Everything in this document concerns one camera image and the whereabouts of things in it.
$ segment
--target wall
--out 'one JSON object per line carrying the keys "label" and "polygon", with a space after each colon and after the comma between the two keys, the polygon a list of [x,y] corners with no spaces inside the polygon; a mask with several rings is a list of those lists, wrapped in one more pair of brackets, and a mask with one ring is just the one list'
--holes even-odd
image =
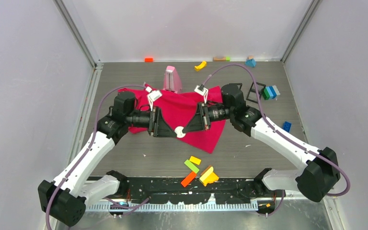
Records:
{"label": "wall", "polygon": [[280,60],[311,0],[66,2],[102,62],[243,61]]}
{"label": "wall", "polygon": [[310,143],[333,148],[351,179],[347,228],[368,229],[368,0],[324,0],[286,69]]}
{"label": "wall", "polygon": [[53,1],[0,1],[0,229],[43,223],[37,186],[67,164],[91,72]]}

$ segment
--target gray floor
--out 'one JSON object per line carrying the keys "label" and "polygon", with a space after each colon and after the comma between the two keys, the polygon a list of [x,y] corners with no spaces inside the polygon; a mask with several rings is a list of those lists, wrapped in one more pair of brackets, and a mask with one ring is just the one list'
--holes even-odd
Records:
{"label": "gray floor", "polygon": [[279,211],[265,218],[255,212],[133,213],[112,218],[109,213],[86,213],[72,230],[330,230],[323,202],[285,200]]}
{"label": "gray floor", "polygon": [[[153,87],[162,88],[164,71],[168,65],[172,65],[177,68],[184,92],[192,92],[208,74],[227,62],[209,62],[206,68],[195,72],[194,65],[198,64],[194,62],[106,63],[99,81],[84,143],[93,128],[93,114],[98,103],[109,90],[122,84],[143,84],[144,81]],[[281,93],[277,101],[263,101],[267,116],[279,126],[282,126],[284,121],[291,122],[291,134],[304,139],[283,64],[258,62],[252,71],[258,82],[276,85]],[[231,82],[242,82],[242,91],[246,95],[252,80],[242,68],[228,67],[216,74],[208,82],[207,87],[223,86]],[[107,113],[107,108],[113,104],[113,99],[114,96],[106,99],[101,115]],[[248,102],[248,104],[257,107],[254,103]],[[213,165],[214,171],[220,177],[254,177],[266,167],[279,170],[294,169],[294,166],[282,155],[264,143],[236,131],[227,121],[220,141],[212,154],[173,138],[153,138],[147,132],[134,135],[129,133],[103,158],[92,175],[102,176],[109,170],[116,170],[126,176],[184,177],[188,174],[184,161],[191,155],[202,160],[201,170],[208,165]]]}

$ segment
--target red fabric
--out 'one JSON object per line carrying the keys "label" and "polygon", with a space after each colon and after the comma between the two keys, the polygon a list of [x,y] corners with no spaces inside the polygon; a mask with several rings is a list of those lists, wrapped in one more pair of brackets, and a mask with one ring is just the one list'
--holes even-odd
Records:
{"label": "red fabric", "polygon": [[[138,99],[138,108],[142,105],[149,104],[147,101],[148,92],[145,90],[121,89],[120,92],[130,91],[136,95]],[[170,91],[161,90],[162,97],[154,102],[154,106],[161,108],[164,120],[169,126],[175,130],[178,126],[185,127],[196,113],[196,105],[203,102],[204,98],[196,92],[185,92],[176,94]],[[219,86],[209,89],[208,100],[214,102],[222,102],[221,90]],[[148,110],[148,106],[142,107],[141,110]],[[212,153],[222,134],[225,121],[217,121],[212,123],[211,129],[208,131],[190,132],[183,138],[177,138],[189,145]],[[147,131],[146,128],[130,127],[129,131],[138,133]]]}

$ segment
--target wood grain surface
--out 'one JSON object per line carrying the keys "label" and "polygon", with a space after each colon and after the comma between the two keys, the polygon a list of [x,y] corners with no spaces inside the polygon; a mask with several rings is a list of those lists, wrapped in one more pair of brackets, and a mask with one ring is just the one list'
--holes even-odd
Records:
{"label": "wood grain surface", "polygon": [[[175,66],[183,82],[183,91],[192,92],[197,84],[217,68],[229,62],[208,62],[199,72],[194,70],[198,62],[154,62],[154,63],[105,63],[91,116],[85,133],[84,143],[93,129],[95,113],[100,99],[111,89],[123,84],[146,83],[162,88],[164,71],[168,65]],[[292,123],[291,134],[304,139],[299,115],[295,106],[283,63],[258,62],[252,72],[258,82],[267,86],[276,85],[281,95],[278,100],[263,102],[267,116],[282,126],[284,121]],[[223,69],[208,82],[207,87],[223,86],[227,83],[243,83],[242,91],[247,95],[252,80],[245,70],[239,67]],[[100,116],[113,105],[115,95],[109,96],[101,108]],[[257,108],[257,104],[247,102]],[[282,155],[266,144],[236,131],[227,121],[214,152],[208,154],[174,138],[154,138],[143,132],[125,135],[118,145],[98,164],[92,175],[104,175],[116,170],[126,176],[169,176],[186,177],[190,171],[184,161],[191,156],[202,160],[199,166],[203,171],[213,165],[219,177],[255,177],[262,169],[271,167],[278,170],[295,169]]]}

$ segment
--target pink object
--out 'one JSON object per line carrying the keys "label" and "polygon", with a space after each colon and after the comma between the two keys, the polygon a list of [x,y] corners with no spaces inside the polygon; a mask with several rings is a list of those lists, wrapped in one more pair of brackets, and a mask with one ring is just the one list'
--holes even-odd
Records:
{"label": "pink object", "polygon": [[181,84],[180,76],[174,66],[167,66],[164,72],[163,89],[174,93],[181,93],[183,85]]}
{"label": "pink object", "polygon": [[[148,94],[147,91],[121,89],[120,92],[122,91],[130,91],[135,93],[136,98],[138,99],[137,108],[140,108],[142,105],[148,104],[146,97]],[[153,106],[158,106],[161,108],[161,113],[163,114],[164,120],[173,130],[175,130],[177,126],[185,127],[195,115],[197,103],[204,101],[204,98],[196,92],[184,92],[181,94],[177,94],[171,91],[161,90],[161,93],[162,96],[154,102]],[[207,99],[221,103],[222,96],[220,87],[216,86],[212,89],[209,89]],[[148,109],[148,106],[142,107],[142,110]],[[185,137],[178,138],[178,140],[204,150],[207,153],[212,153],[219,141],[224,126],[225,121],[217,121],[212,123],[211,129],[208,131],[187,133]],[[129,131],[132,133],[138,133],[147,131],[147,129],[130,127]]]}

